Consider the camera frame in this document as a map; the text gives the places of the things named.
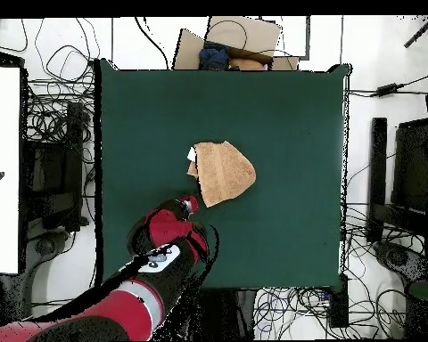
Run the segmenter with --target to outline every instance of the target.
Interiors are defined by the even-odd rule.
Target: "red robot arm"
[[[188,221],[197,209],[194,197],[162,203],[140,219],[128,235],[130,253],[133,257],[146,257],[147,265],[81,313],[52,322],[0,326],[0,341],[150,339],[177,302],[193,267],[200,260],[206,261],[205,230]],[[131,265],[114,276],[120,276]]]

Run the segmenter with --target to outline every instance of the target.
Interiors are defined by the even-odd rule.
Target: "cardboard box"
[[[198,69],[205,41],[229,47],[230,59],[244,58],[268,64],[268,70],[296,70],[298,58],[273,57],[281,27],[241,16],[212,16],[204,39],[183,28],[179,34],[173,69]]]

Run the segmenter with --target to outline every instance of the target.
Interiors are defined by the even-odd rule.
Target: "blue cloth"
[[[200,51],[200,65],[202,70],[226,70],[228,68],[228,54],[225,49],[213,48]]]

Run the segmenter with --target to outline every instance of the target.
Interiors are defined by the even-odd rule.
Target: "green table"
[[[126,238],[138,218],[196,192],[186,174],[190,147],[228,141],[253,164],[257,181],[236,199],[200,205],[193,220],[220,235],[203,287],[338,284],[349,69],[120,71],[101,61],[103,278],[129,261]]]

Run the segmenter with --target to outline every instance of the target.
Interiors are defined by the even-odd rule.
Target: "monitor screen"
[[[21,73],[0,67],[0,273],[19,265],[19,142]]]

